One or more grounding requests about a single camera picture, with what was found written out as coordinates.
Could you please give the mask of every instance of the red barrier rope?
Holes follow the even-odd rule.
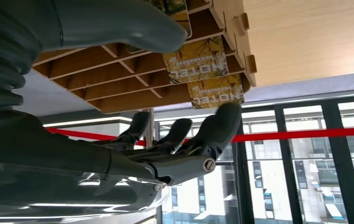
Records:
[[[104,134],[94,134],[85,132],[68,131],[56,128],[47,128],[52,133],[59,133],[71,137],[86,138],[93,140],[113,140],[116,137]],[[236,135],[231,142],[245,142],[256,140],[280,140],[280,139],[300,139],[300,138],[319,138],[319,137],[341,137],[354,135],[354,128],[294,131],[294,132],[276,132],[276,133],[258,133]],[[145,141],[138,141],[137,145],[145,146]]]

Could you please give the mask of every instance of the robotic arm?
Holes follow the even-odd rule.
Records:
[[[24,85],[41,51],[123,42],[164,53],[185,39],[182,27],[141,0],[0,0],[0,221],[55,223],[143,211],[159,205],[167,185],[213,171],[236,133],[240,105],[219,108],[181,147],[187,120],[144,150],[131,150],[147,125],[144,113],[114,141],[83,142],[51,134],[36,117],[12,110],[22,104],[12,89]]]

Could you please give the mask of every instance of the ceiling light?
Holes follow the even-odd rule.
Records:
[[[89,120],[77,120],[77,121],[69,121],[69,122],[60,122],[54,124],[45,124],[44,127],[55,127],[55,126],[64,126],[64,125],[77,125],[77,124],[86,124],[93,122],[101,122],[101,121],[109,121],[109,120],[124,120],[124,121],[132,121],[130,118],[125,117],[110,117],[110,118],[99,118],[99,119],[89,119]]]
[[[211,114],[201,114],[201,115],[191,115],[191,116],[184,116],[184,117],[173,117],[173,118],[160,118],[160,119],[155,119],[154,121],[166,121],[166,120],[177,120],[177,119],[181,119],[181,118],[202,118],[202,117],[208,117],[210,115],[213,115],[213,113]]]

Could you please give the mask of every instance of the wooden slot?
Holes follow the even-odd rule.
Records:
[[[70,77],[68,90],[72,91],[94,87],[134,76],[141,78],[140,81],[144,81],[142,83],[147,83],[149,87],[168,85],[166,66],[163,63],[163,59],[160,59],[161,57],[162,55],[155,53],[140,57],[137,61],[136,73],[128,72],[119,63],[113,63],[74,74]],[[242,72],[244,69],[240,68],[240,66],[236,66],[238,63],[233,57],[234,56],[227,56],[229,72],[232,72],[232,74]]]
[[[55,50],[49,52],[42,52],[38,56],[38,60],[33,64],[33,66],[37,66],[39,64],[43,64],[46,62],[50,62],[52,60],[76,53],[80,50],[84,50],[85,48],[78,48],[78,49],[67,49],[67,50]]]
[[[111,56],[117,57],[119,55],[119,43],[111,43],[107,45],[101,46],[106,52],[108,52]]]
[[[85,89],[74,90],[71,93],[82,99],[85,97]]]
[[[159,71],[88,87],[86,88],[84,100],[90,101],[169,85],[172,84],[169,82],[168,73],[166,71]]]
[[[105,84],[109,83],[110,80],[120,80],[131,75],[132,73],[128,72],[120,63],[113,63],[72,75],[68,90],[72,91]]]
[[[71,75],[69,90],[87,88],[95,85],[110,83],[124,78],[130,78],[152,72],[166,70],[161,54],[152,53],[137,59],[136,73],[130,73],[120,63],[83,71]]]
[[[223,34],[209,10],[199,11],[190,15],[192,36],[185,43],[204,40]]]
[[[248,34],[244,36],[236,37],[237,53],[240,58],[244,60],[246,66],[246,76],[251,86],[256,87],[257,83],[255,80],[254,73],[257,72],[257,66],[255,63],[254,56],[251,55],[250,42],[248,40]]]
[[[197,13],[212,6],[211,2],[205,0],[186,0],[188,14]]]
[[[237,74],[244,72],[244,68],[241,68],[238,61],[234,56],[228,56],[227,57],[227,64],[228,64],[228,74]]]
[[[144,86],[149,86],[146,80],[142,79],[140,76],[135,76],[137,80],[139,80]]]
[[[191,100],[187,84],[179,84],[163,88],[167,88],[165,91],[167,94],[163,98],[159,98],[150,90],[146,90],[102,99],[99,108],[103,113],[114,113],[185,103]]]
[[[120,61],[120,63],[127,69],[130,73],[134,73],[136,70],[137,57]]]
[[[212,7],[210,7],[210,12],[219,28],[225,28],[224,1],[225,0],[212,0]]]
[[[52,61],[50,79],[69,76],[82,71],[114,63],[115,58],[102,47],[93,47]]]
[[[52,71],[52,62],[39,64],[37,66],[34,66],[33,69],[38,73],[40,73],[41,75],[45,77],[49,77],[50,72]]]
[[[59,86],[67,89],[68,88],[68,84],[70,82],[70,77],[68,76],[65,76],[63,78],[58,78],[58,79],[55,79],[53,80],[56,84],[58,84]]]
[[[236,40],[236,34],[234,34],[234,39],[235,39],[235,46],[238,47],[237,40]],[[240,67],[246,69],[246,60],[244,60],[244,57],[238,53],[237,49],[235,51],[234,56],[235,56],[236,60],[238,61]]]
[[[158,98],[163,98],[163,96],[164,96],[164,93],[162,91],[160,91],[159,89],[150,89],[150,91]]]
[[[241,85],[243,88],[243,93],[248,92],[251,89],[250,82],[247,79],[247,76],[244,73],[240,73]]]
[[[150,87],[171,85],[167,71],[158,71],[140,76]]]
[[[222,46],[224,47],[225,56],[231,56],[236,53],[236,50],[232,50],[229,47],[229,44],[227,43],[227,41],[225,40],[225,37],[223,35],[222,35]]]
[[[87,88],[84,100],[95,100],[146,89],[136,77]]]
[[[136,74],[146,74],[166,69],[162,54],[151,53],[137,59]]]
[[[87,101],[87,103],[91,104],[94,108],[100,110],[101,99]]]

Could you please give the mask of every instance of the metal pole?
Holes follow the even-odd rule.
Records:
[[[243,134],[243,122],[241,121],[237,134]],[[248,174],[246,144],[244,142],[233,143],[232,147],[234,153],[235,179],[237,186],[236,193],[238,197],[240,223],[255,224],[250,177]]]
[[[145,129],[144,132],[145,147],[149,148],[152,146],[152,141],[154,140],[154,109],[150,108],[150,109],[145,109],[144,111],[150,113],[149,123],[147,129]]]
[[[286,120],[282,108],[275,106],[275,117],[277,123],[277,131],[286,132],[287,131]],[[294,224],[303,224],[304,222],[302,220],[301,207],[299,206],[298,191],[297,191],[297,185],[295,181],[294,165],[292,164],[289,141],[287,139],[279,140],[279,141],[280,141],[280,150],[282,152],[282,160],[283,160],[284,174],[286,177],[287,192],[289,196],[292,222]]]
[[[343,128],[342,117],[336,103],[322,103],[327,129]],[[354,223],[354,166],[346,137],[329,138],[340,191],[349,223]]]

